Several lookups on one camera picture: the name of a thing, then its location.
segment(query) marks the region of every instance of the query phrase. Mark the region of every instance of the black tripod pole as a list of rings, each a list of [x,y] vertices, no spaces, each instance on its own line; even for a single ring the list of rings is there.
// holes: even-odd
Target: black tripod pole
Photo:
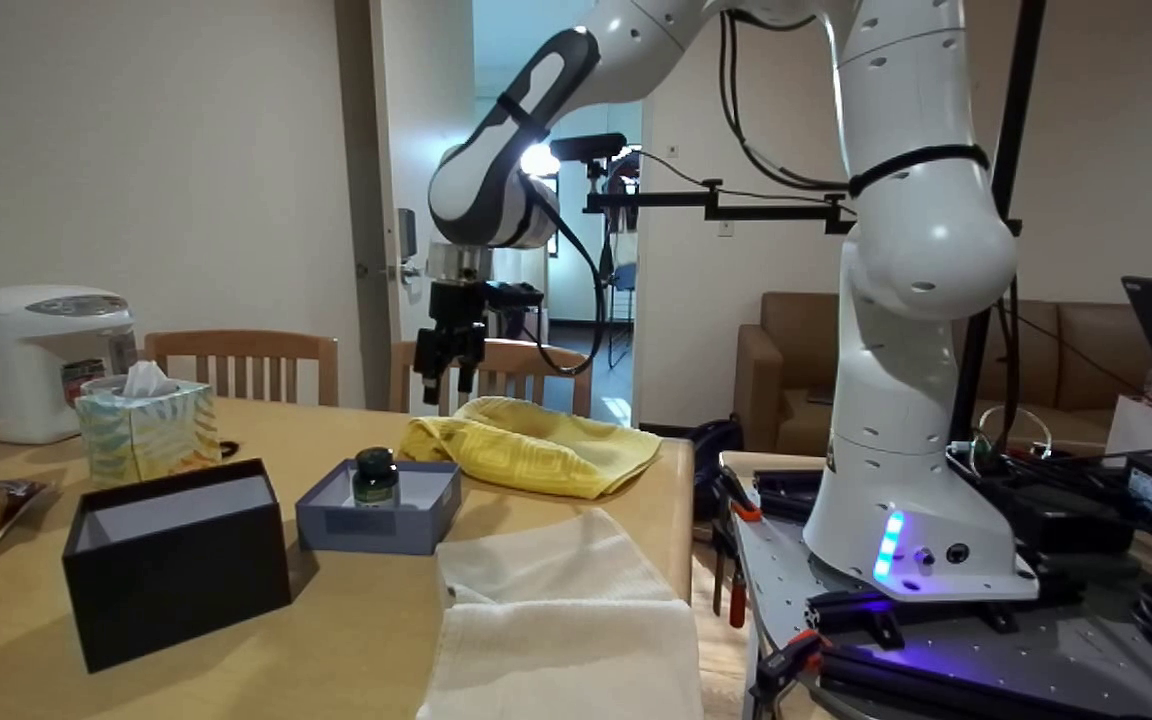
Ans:
[[[1034,85],[1038,41],[1043,36],[1043,14],[1046,10],[1047,0],[1021,0],[1015,50],[1011,51],[1011,74],[1007,79],[1007,100],[1002,109],[1002,128],[998,131],[998,151],[993,160],[993,200],[998,217],[1003,220],[1011,213],[1011,191],[1015,190],[1016,169],[1020,167],[1020,143],[1025,135],[1025,115],[1029,113],[1030,90]],[[952,441],[972,439],[975,397],[980,384],[984,346],[990,336],[991,313],[992,309],[984,310],[968,324],[961,359],[963,366],[958,372],[954,416],[950,420]]]

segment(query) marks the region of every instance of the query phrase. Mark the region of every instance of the tissue box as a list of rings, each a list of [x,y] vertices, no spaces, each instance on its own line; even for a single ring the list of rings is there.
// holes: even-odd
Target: tissue box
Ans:
[[[109,382],[88,382],[74,400],[97,486],[142,483],[220,462],[209,384],[177,381],[168,395],[123,397],[106,389]]]
[[[88,493],[61,564],[88,673],[291,605],[259,460]]]
[[[301,547],[433,555],[461,507],[453,462],[396,462],[399,507],[356,507],[355,461],[340,462],[296,503]]]

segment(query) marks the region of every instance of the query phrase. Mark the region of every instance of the brown leather couch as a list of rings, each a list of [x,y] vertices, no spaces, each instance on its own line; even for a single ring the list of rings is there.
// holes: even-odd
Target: brown leather couch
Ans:
[[[1056,334],[1064,344],[1021,324],[1020,403],[1043,418],[1056,446],[1094,454],[1105,446],[1114,407],[1129,387],[1097,370],[1078,351],[1134,387],[1144,386],[1152,354],[1131,306],[1089,302],[1023,301],[1021,318]],[[967,320],[955,323],[961,348]],[[833,381],[838,369],[838,295],[770,291],[760,321],[741,325],[736,341],[735,414],[755,452],[820,456],[829,441]],[[991,324],[980,370],[977,411],[1001,406],[1006,395],[1006,346],[998,321]],[[1001,411],[987,432],[1001,427]],[[1016,442],[1043,439],[1043,431],[1020,416]]]

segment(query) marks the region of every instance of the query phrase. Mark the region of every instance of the white towel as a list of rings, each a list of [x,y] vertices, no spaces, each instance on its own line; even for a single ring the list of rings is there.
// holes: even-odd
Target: white towel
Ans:
[[[607,511],[435,554],[454,600],[420,720],[703,715],[691,611]]]

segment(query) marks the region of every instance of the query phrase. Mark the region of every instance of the tissue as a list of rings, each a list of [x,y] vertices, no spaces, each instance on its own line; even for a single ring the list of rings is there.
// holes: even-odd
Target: tissue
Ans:
[[[214,392],[175,381],[154,363],[84,384],[74,402],[97,486],[142,483],[220,462]]]

